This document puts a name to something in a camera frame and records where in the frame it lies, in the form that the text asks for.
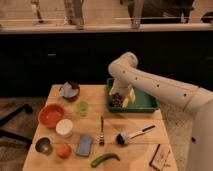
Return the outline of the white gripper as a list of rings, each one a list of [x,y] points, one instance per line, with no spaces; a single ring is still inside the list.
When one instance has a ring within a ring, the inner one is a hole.
[[[134,103],[136,100],[135,92],[132,86],[120,81],[119,79],[115,79],[113,81],[113,85],[110,90],[110,95],[114,95],[116,93],[123,97],[128,95],[128,98],[131,103]]]

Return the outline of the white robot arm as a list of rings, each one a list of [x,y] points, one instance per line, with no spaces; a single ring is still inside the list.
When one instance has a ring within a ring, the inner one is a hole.
[[[126,52],[111,62],[111,94],[126,96],[133,87],[189,113],[193,119],[186,171],[213,171],[213,91],[137,69],[138,59]]]

